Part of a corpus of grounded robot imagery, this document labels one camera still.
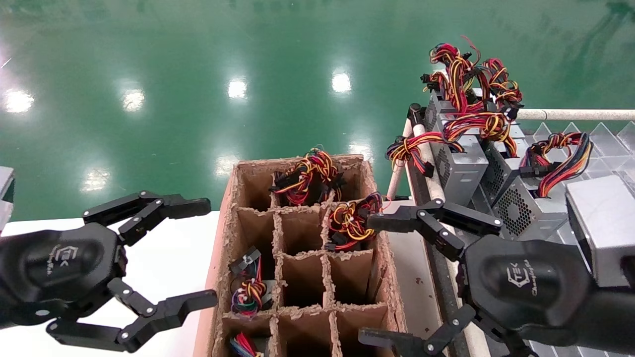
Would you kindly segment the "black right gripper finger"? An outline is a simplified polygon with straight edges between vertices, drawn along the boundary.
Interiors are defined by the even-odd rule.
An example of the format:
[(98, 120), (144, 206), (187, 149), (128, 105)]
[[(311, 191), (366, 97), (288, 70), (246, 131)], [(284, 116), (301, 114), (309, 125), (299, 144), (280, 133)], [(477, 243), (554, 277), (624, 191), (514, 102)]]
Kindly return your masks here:
[(469, 245), (449, 227), (479, 239), (502, 240), (499, 219), (442, 199), (434, 199), (423, 206), (400, 206), (394, 213), (368, 215), (367, 227), (393, 233), (417, 232), (452, 262), (461, 261)]

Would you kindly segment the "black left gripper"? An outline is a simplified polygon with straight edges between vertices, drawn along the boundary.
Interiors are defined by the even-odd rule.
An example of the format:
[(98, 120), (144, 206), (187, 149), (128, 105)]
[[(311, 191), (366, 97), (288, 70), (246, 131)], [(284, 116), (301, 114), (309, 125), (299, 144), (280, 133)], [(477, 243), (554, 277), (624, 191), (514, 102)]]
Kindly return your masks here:
[[(191, 312), (215, 307), (218, 296), (215, 290), (202, 290), (150, 303), (121, 280), (127, 266), (123, 244), (133, 246), (165, 219), (210, 212), (206, 197), (184, 199), (180, 194), (141, 191), (89, 208), (82, 214), (86, 225), (78, 229), (2, 237), (1, 327), (85, 318), (114, 296), (137, 315), (128, 326), (57, 319), (47, 332), (67, 346), (135, 353), (154, 335), (180, 328)], [(106, 227), (121, 221), (125, 223), (119, 227), (119, 235)]]

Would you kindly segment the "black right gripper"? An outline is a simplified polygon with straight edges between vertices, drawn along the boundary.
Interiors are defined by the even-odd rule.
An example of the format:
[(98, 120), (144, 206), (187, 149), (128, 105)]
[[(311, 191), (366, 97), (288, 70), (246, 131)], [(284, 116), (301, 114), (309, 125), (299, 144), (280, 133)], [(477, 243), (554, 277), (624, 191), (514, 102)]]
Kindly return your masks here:
[(508, 357), (535, 357), (522, 339), (567, 346), (578, 339), (581, 308), (597, 288), (579, 249), (542, 240), (510, 241), (487, 235), (463, 253), (463, 305), (429, 339), (362, 328), (361, 344), (390, 348), (400, 357), (444, 357), (443, 350), (476, 319), (503, 341)]

